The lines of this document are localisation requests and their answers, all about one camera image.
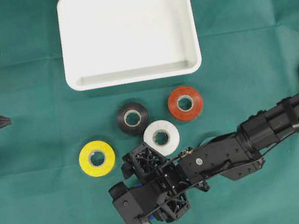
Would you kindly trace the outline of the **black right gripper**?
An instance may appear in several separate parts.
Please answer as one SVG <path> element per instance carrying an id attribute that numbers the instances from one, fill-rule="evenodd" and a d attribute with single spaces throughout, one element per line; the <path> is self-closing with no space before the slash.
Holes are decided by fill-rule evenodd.
<path id="1" fill-rule="evenodd" d="M 199 150 L 187 148 L 177 156 L 168 158 L 148 144 L 142 143 L 123 156 L 121 169 L 125 179 L 135 176 L 140 181 L 139 186 L 153 182 L 167 192 L 165 201 L 150 219 L 154 217 L 166 223 L 177 221 L 190 209 L 187 190 L 209 190 L 203 175 L 204 155 Z"/>

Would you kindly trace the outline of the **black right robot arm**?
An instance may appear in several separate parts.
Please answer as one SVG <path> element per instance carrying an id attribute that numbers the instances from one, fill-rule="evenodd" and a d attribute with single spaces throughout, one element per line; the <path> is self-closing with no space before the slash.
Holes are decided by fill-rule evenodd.
<path id="1" fill-rule="evenodd" d="M 291 134 L 299 133 L 299 94 L 281 100 L 241 123 L 234 133 L 222 135 L 197 148 L 167 158 L 149 144 L 123 157 L 125 178 L 135 175 L 141 185 L 118 183 L 109 191 L 126 224 L 174 222 L 190 205 L 187 190 L 208 191 L 207 180 L 222 175 L 238 180 L 262 168 L 264 155 Z"/>

